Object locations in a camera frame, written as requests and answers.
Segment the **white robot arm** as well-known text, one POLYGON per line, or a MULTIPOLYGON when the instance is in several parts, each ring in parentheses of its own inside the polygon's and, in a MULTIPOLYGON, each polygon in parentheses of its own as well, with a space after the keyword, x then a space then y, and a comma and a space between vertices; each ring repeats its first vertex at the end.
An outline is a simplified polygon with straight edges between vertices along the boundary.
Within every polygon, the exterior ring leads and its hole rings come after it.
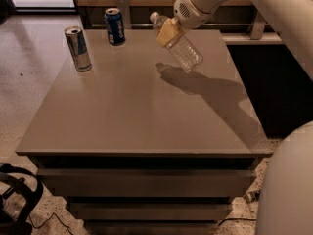
MULTIPOLYGON (((176 0, 184 30, 226 0, 176 0)), ((280 138, 263 179, 255 235, 313 235, 313 0, 250 0, 284 47, 233 56, 266 133, 280 138)))

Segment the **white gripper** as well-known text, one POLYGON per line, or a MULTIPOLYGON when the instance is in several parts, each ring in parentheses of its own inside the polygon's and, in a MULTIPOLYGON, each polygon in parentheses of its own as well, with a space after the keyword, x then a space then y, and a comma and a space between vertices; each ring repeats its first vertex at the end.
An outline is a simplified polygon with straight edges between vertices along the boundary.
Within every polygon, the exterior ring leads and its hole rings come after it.
POLYGON ((213 7, 214 0, 176 0, 175 18, 160 18, 156 23, 156 41, 165 47, 186 34, 187 29, 201 26, 211 16, 213 7))

